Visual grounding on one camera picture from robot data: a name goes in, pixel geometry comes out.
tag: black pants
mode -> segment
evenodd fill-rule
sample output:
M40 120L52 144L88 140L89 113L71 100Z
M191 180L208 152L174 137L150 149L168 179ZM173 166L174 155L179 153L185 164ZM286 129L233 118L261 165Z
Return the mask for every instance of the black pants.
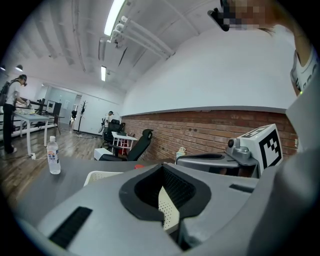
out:
M14 151L14 148L11 146L11 133L13 131L12 125L12 115L15 111L15 107L10 104L4 104L3 106L3 142L4 150L8 154Z

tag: water bottle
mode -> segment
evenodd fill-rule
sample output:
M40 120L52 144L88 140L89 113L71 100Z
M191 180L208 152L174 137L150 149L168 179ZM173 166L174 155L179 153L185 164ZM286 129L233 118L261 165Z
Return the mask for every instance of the water bottle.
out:
M48 155L49 170L52 174L59 174L61 171L59 155L58 155L58 144L56 143L56 137L50 136L50 142L46 146Z

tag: white table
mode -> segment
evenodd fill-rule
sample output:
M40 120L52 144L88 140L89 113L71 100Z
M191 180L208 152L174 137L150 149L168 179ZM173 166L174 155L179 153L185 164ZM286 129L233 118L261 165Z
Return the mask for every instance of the white table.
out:
M113 145L115 144L115 140L116 140L116 145L118 147L123 148L123 149L131 150L132 149L132 144L134 143L134 141L137 141L137 139L134 138L134 137L118 135L117 132L115 132L115 131L112 131L112 136L113 136ZM125 140L131 141L130 146L119 146L119 142L121 142L121 140L123 140L123 141L125 141Z
M44 146L47 146L47 129L48 129L48 121L50 120L49 117L38 115L38 114L19 114L14 113L14 116L20 118L21 120L26 121L26 146L28 150L28 155L31 155L31 144L30 144L30 126L32 122L43 122L45 121L44 126ZM20 137L22 137L22 127L23 122L20 122Z

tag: bottle label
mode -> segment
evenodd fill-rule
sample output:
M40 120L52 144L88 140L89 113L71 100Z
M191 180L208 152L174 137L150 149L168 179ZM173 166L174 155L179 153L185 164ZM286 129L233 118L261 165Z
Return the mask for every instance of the bottle label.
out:
M48 150L48 162L49 164L58 164L59 163L59 156L58 156L58 150Z

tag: white stool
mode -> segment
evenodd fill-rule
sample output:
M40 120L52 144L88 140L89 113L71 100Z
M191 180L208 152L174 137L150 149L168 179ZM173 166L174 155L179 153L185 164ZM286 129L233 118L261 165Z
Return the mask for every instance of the white stool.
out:
M104 147L94 149L94 154L93 154L94 159L99 160L104 154L113 155L110 151L106 150Z

